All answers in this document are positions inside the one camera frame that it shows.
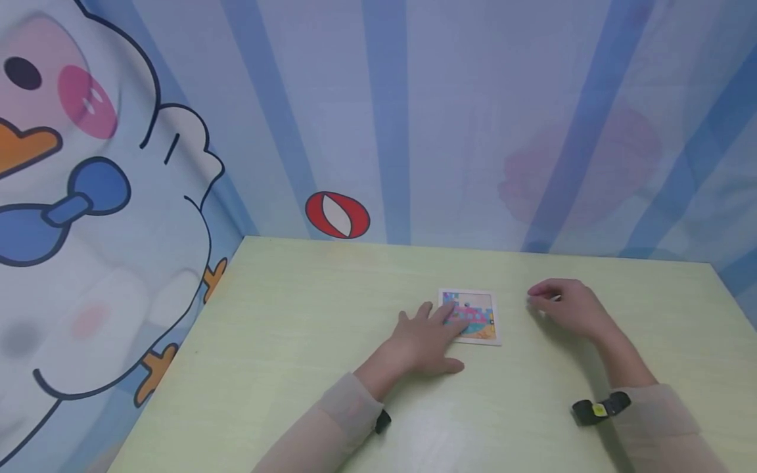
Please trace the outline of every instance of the wall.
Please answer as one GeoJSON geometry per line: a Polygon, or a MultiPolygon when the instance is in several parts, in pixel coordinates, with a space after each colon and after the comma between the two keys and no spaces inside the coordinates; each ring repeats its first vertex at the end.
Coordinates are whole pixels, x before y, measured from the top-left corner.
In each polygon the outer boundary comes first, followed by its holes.
{"type": "Polygon", "coordinates": [[[104,471],[249,218],[130,37],[2,8],[0,471],[104,471]]]}
{"type": "Polygon", "coordinates": [[[755,2],[3,8],[2,473],[101,471],[243,234],[708,261],[757,325],[755,2]]]}

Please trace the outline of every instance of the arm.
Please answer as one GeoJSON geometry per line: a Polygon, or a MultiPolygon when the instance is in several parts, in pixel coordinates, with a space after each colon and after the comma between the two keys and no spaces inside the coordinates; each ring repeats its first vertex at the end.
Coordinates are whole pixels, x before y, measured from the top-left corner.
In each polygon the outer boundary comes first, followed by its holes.
{"type": "Polygon", "coordinates": [[[547,279],[529,289],[528,295],[533,307],[587,338],[602,358],[611,388],[631,398],[631,405],[612,422],[635,471],[727,471],[699,435],[701,430],[681,399],[670,386],[657,382],[591,289],[574,279],[547,279]],[[560,299],[551,300],[557,294],[560,299]]]}
{"type": "Polygon", "coordinates": [[[468,326],[444,325],[453,303],[431,314],[421,305],[410,319],[400,312],[397,327],[354,373],[347,373],[299,418],[257,464],[253,473],[332,473],[370,435],[381,402],[405,375],[457,373],[464,365],[444,353],[468,326]]]}

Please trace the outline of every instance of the sheer sleeve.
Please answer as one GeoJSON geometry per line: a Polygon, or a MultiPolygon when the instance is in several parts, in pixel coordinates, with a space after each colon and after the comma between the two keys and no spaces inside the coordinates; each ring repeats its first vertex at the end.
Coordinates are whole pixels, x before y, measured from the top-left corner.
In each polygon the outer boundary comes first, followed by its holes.
{"type": "Polygon", "coordinates": [[[727,471],[699,435],[699,425],[670,386],[623,387],[616,391],[631,398],[631,405],[613,418],[613,424],[635,471],[727,471]]]}
{"type": "Polygon", "coordinates": [[[347,373],[273,444],[253,473],[333,473],[370,435],[383,408],[347,373]]]}

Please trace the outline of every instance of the left hand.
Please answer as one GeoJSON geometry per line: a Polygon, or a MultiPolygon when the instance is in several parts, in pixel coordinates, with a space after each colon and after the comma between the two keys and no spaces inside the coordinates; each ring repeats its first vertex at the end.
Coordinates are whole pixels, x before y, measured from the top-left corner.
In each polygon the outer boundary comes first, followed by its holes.
{"type": "Polygon", "coordinates": [[[355,376],[373,399],[383,402],[408,373],[442,375],[465,368],[462,361],[444,354],[452,340],[468,327],[468,321],[457,320],[445,325],[444,320],[455,308],[454,302],[446,303],[429,315],[432,306],[430,302],[424,303],[412,319],[404,311],[400,312],[391,337],[355,370],[355,376]]]}
{"type": "Polygon", "coordinates": [[[445,325],[444,321],[453,312],[455,303],[448,302],[431,314],[433,305],[424,302],[412,319],[404,311],[400,312],[399,322],[385,346],[400,358],[408,372],[423,375],[461,372],[465,368],[463,362],[447,358],[444,354],[469,322],[456,320],[445,325]]]}

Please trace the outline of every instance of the pink cheek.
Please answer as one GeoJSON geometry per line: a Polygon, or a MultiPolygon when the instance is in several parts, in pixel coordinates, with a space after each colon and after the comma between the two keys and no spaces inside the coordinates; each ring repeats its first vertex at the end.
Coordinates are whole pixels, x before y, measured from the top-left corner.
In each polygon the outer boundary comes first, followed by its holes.
{"type": "Polygon", "coordinates": [[[90,338],[97,333],[110,314],[110,307],[103,303],[85,307],[71,324],[71,337],[78,341],[90,338]]]}
{"type": "Polygon", "coordinates": [[[58,97],[68,118],[87,135],[108,139],[118,118],[105,90],[87,71],[66,66],[58,76],[58,97]]]}

